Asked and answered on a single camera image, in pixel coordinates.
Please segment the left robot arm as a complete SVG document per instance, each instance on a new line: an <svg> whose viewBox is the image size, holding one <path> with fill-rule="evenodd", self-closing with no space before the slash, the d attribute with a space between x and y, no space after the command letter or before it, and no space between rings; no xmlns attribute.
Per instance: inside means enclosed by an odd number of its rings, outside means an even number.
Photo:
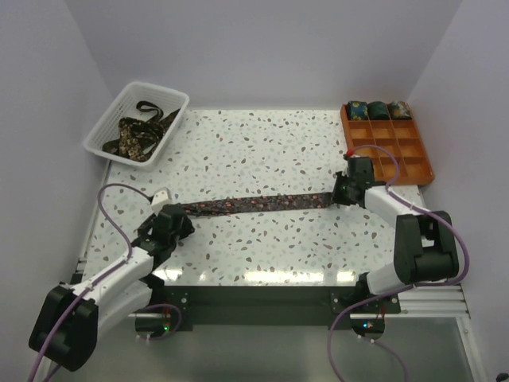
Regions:
<svg viewBox="0 0 509 382"><path fill-rule="evenodd" d="M93 354L99 337L129 314L160 310L164 281L154 271L178 241L195 229L180 205L165 205L138 230L126 254L96 276L47 294L29 337L29 347L74 372Z"/></svg>

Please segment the navy floral paisley tie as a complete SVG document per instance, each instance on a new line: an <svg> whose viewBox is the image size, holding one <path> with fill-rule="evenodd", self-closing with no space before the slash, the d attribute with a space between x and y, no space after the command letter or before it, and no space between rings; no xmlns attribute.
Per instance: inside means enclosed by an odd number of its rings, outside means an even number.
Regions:
<svg viewBox="0 0 509 382"><path fill-rule="evenodd" d="M180 204L189 216L226 216L240 213L325 209L334 204L331 193L257 196Z"/></svg>

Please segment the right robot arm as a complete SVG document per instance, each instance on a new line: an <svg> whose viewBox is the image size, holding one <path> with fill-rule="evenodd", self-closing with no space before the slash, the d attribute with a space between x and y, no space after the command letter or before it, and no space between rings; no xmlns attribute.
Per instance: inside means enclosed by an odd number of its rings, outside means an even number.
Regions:
<svg viewBox="0 0 509 382"><path fill-rule="evenodd" d="M350 157L347 169L336 174L332 202L358 205L383 218L395 230L393 260L359 276L353 292L341 299L373 312L383 297L427 282L442 282L460 274L456 237L450 215L410 203L390 186L375 180L372 160Z"/></svg>

